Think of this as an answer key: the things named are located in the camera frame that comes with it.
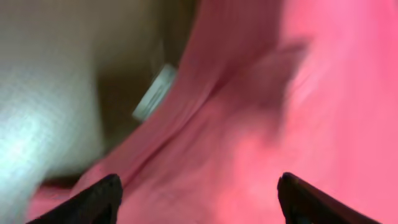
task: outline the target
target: white label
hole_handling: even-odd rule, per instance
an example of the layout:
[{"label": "white label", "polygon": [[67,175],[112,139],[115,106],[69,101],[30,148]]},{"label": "white label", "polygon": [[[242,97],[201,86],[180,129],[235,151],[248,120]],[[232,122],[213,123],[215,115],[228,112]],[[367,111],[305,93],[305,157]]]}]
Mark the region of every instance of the white label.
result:
[{"label": "white label", "polygon": [[177,71],[171,65],[164,65],[153,84],[142,97],[132,116],[139,121],[145,121],[162,102],[169,91]]}]

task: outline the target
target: pink fabric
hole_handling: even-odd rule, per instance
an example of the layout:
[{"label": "pink fabric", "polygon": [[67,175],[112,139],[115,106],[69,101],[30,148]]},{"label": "pink fabric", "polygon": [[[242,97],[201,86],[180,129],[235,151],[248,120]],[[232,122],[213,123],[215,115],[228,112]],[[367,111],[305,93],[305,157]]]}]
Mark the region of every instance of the pink fabric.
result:
[{"label": "pink fabric", "polygon": [[[281,3],[201,0],[158,110],[73,189],[40,189],[28,218],[117,173],[118,223],[283,223],[289,171],[398,223],[395,2]],[[283,48],[297,40],[305,53]]]}]

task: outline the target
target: pink garment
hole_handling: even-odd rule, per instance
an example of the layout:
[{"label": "pink garment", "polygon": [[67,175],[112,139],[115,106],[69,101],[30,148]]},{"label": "pink garment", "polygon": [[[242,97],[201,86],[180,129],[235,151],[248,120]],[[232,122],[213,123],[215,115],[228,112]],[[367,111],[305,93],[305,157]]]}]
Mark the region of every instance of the pink garment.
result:
[{"label": "pink garment", "polygon": [[[165,101],[73,189],[40,189],[28,218],[116,173],[118,223],[283,223],[289,171],[398,223],[395,1],[281,2],[201,0]],[[283,48],[297,40],[305,53]]]}]

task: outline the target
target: dark object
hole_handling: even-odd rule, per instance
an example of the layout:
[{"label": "dark object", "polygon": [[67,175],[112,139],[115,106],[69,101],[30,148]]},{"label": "dark object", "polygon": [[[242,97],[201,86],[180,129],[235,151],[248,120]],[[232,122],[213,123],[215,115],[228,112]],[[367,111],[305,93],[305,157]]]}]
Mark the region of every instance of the dark object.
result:
[{"label": "dark object", "polygon": [[286,224],[378,223],[291,173],[279,179],[278,198]]},{"label": "dark object", "polygon": [[123,188],[111,174],[28,224],[115,224]]}]

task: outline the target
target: red fabric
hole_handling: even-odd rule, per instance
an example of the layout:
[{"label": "red fabric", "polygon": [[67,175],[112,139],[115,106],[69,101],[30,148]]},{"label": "red fabric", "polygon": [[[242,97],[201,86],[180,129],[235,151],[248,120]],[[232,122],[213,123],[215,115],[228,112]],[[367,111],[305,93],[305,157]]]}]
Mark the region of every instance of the red fabric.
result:
[{"label": "red fabric", "polygon": [[[396,10],[393,0],[201,0],[158,110],[73,189],[40,189],[28,217],[117,173],[118,223],[283,223],[276,186],[289,171],[398,223]],[[297,40],[305,52],[283,48]]]}]

